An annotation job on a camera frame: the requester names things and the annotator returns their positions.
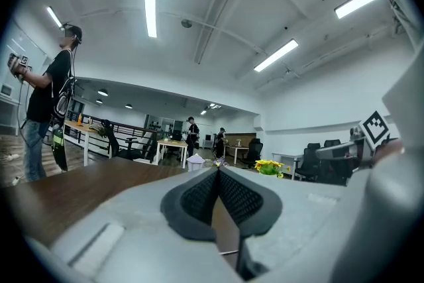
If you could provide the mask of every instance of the white desk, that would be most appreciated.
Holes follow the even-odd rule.
[[[178,141],[165,141],[161,139],[158,141],[158,148],[156,150],[156,162],[155,165],[159,164],[159,160],[164,159],[164,154],[167,149],[167,146],[174,146],[177,148],[181,148],[181,160],[183,163],[183,169],[186,168],[186,156],[187,156],[187,143],[186,142],[178,142]]]
[[[237,163],[237,151],[238,150],[248,150],[249,148],[245,148],[243,146],[230,146],[230,145],[224,145],[224,158],[225,158],[225,149],[226,148],[235,148],[235,152],[234,152],[234,164]]]
[[[88,165],[88,140],[90,139],[90,135],[98,135],[99,133],[88,127],[88,124],[82,123],[81,125],[77,125],[76,121],[65,121],[65,125],[69,126],[71,129],[78,130],[85,134],[84,138],[84,166]]]
[[[18,122],[19,102],[15,99],[6,97],[5,95],[0,95],[0,101],[6,104],[10,104],[14,107],[13,119],[16,121],[15,135],[17,136],[19,132],[19,122]]]
[[[207,141],[206,139],[203,139],[203,146],[201,148],[205,148],[205,144],[209,143],[211,145],[211,148],[213,146],[213,141]]]
[[[291,173],[288,172],[287,170],[284,170],[284,169],[282,169],[282,172],[284,174],[291,175],[291,180],[294,180],[297,164],[303,159],[303,155],[302,154],[284,154],[284,153],[273,152],[272,153],[272,159],[274,159],[275,155],[283,157],[283,158],[292,158],[293,159],[293,166],[291,166]]]

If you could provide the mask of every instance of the table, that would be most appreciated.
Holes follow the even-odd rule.
[[[77,125],[76,121],[65,121],[65,125],[69,126],[71,129],[78,130],[85,134],[84,138],[84,166],[88,165],[88,140],[90,135],[98,135],[99,133],[95,129],[90,129],[88,124],[82,123]]]
[[[16,121],[15,136],[17,136],[18,132],[19,132],[18,112],[19,112],[20,103],[17,100],[11,99],[11,98],[6,97],[4,95],[0,95],[0,101],[2,101],[3,103],[6,103],[6,104],[10,104],[15,108],[13,110],[13,117],[14,117],[14,120]]]
[[[181,168],[115,157],[0,190],[24,233],[49,247],[68,227],[104,201],[133,186],[183,172]],[[239,229],[220,199],[213,210],[212,227],[217,232],[217,246],[222,253],[239,248]],[[225,259],[235,266],[237,253]]]
[[[224,158],[225,158],[225,148],[235,148],[234,153],[234,164],[237,163],[237,150],[248,150],[249,148],[246,148],[244,146],[231,146],[231,145],[224,145]]]
[[[291,180],[294,180],[297,165],[303,159],[303,155],[302,154],[294,155],[294,154],[284,154],[284,153],[273,152],[272,153],[272,159],[274,159],[275,155],[280,156],[280,157],[284,157],[284,158],[292,158],[293,159],[293,166],[291,167],[292,173],[289,173],[289,172],[285,171],[284,169],[282,170],[282,172],[291,175]]]
[[[212,148],[212,146],[213,146],[213,141],[207,141],[206,139],[203,139],[203,146],[202,146],[202,149],[204,149],[204,148],[205,148],[205,144],[207,144],[207,143],[210,143],[210,144],[211,144],[211,148]]]
[[[187,156],[187,143],[184,141],[165,141],[164,139],[161,139],[160,141],[158,141],[158,148],[156,150],[156,162],[155,165],[159,164],[159,160],[160,159],[164,159],[164,154],[166,151],[166,147],[167,146],[174,146],[174,147],[178,147],[181,148],[181,161],[183,163],[183,169],[186,168],[186,156]]]

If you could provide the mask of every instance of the ceiling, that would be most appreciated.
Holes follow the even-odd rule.
[[[46,12],[83,29],[77,63],[185,66],[198,64],[261,91],[290,81],[338,56],[390,33],[386,0],[338,20],[334,9],[348,0],[157,0],[158,38],[148,38],[144,0],[26,0],[37,19],[58,36]],[[182,19],[193,21],[191,28]],[[299,47],[257,73],[253,68],[290,39]]]
[[[102,96],[97,91],[106,89],[108,96]],[[152,89],[133,86],[116,82],[101,82],[98,80],[78,79],[76,83],[76,95],[92,104],[97,99],[103,101],[103,105],[123,109],[126,104],[131,104],[133,109],[147,114],[160,115],[162,112],[171,111],[190,111],[194,116],[198,116],[205,107],[211,103],[178,96],[173,93],[154,91]],[[230,107],[221,105],[220,109],[208,109],[205,117],[218,117],[222,114],[235,112]]]

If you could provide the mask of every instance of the office chair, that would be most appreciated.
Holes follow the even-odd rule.
[[[324,142],[324,147],[329,148],[332,146],[340,145],[340,139],[333,139]],[[338,164],[334,164],[330,160],[322,160],[321,161],[321,173],[317,179],[320,183],[325,184],[338,184],[339,183],[339,174],[337,171],[339,170]]]
[[[320,143],[309,143],[307,148],[303,150],[303,163],[300,168],[296,168],[295,175],[300,177],[300,180],[316,182],[320,175],[319,159],[315,153],[321,147]]]
[[[131,145],[133,145],[133,143],[138,143],[134,141],[135,139],[137,139],[136,137],[127,138],[125,142],[128,144],[128,148],[126,150],[120,150],[120,145],[118,143],[117,138],[113,134],[113,129],[111,127],[110,122],[107,119],[102,119],[101,124],[105,128],[106,136],[111,144],[112,157],[125,158],[128,160],[143,158],[140,150],[131,150]]]
[[[260,160],[260,153],[264,145],[261,142],[249,143],[249,151],[247,152],[246,158],[242,157],[241,162],[247,165],[247,168],[252,168],[256,164],[257,160]]]

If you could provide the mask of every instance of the floor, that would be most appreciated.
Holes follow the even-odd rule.
[[[26,182],[25,177],[23,176],[23,154],[25,142],[23,141],[21,136],[16,137],[13,133],[8,133],[6,131],[1,132],[2,134],[0,135],[0,186],[11,186],[13,180],[16,177],[22,177],[20,181]],[[68,162],[69,171],[83,166],[83,149],[67,141],[65,142],[65,144],[66,159]],[[195,150],[195,153],[198,153],[200,157],[206,160],[205,167],[210,167],[213,165],[215,157],[213,156],[211,149],[200,148],[199,150]],[[10,161],[4,160],[4,158],[9,154],[18,154],[19,157]],[[88,152],[88,164],[104,159],[106,159],[106,157],[94,154],[92,152]],[[229,165],[234,166],[234,158],[232,156],[226,156],[225,161]],[[42,163],[47,176],[53,176],[62,172],[59,166],[54,161],[51,148],[47,145],[43,145],[42,147]],[[178,156],[176,153],[167,154],[165,158],[160,161],[160,165],[180,167],[181,162],[178,160]],[[237,161],[237,164],[235,166],[237,168],[246,168],[246,166],[240,161]]]
[[[215,156],[212,154],[212,151],[210,148],[205,148],[202,149],[200,148],[199,150],[194,150],[194,154],[198,154],[200,157],[202,157],[204,160],[206,160],[205,162],[205,167],[208,168],[210,166],[213,165],[213,161],[215,160]],[[236,168],[246,168],[247,166],[245,164],[243,164],[240,160],[237,160],[237,164],[234,165],[234,157],[232,156],[226,156],[225,157],[225,161],[229,164],[229,166],[235,166]],[[160,165],[165,165],[165,166],[181,166],[181,162],[178,160],[178,156],[177,154],[167,154],[163,160],[160,161],[159,163]]]
[[[23,170],[23,154],[24,140],[21,136],[15,135],[0,135],[0,186],[10,186],[16,177],[24,175]],[[69,171],[83,166],[83,149],[65,141],[66,160]],[[9,154],[18,154],[19,157],[14,160],[4,160]],[[99,160],[107,159],[104,156],[99,156],[91,152],[88,153],[88,164]],[[62,171],[54,161],[52,149],[50,146],[42,146],[42,164],[47,176],[60,174]],[[21,182],[26,182],[25,177],[21,178]]]

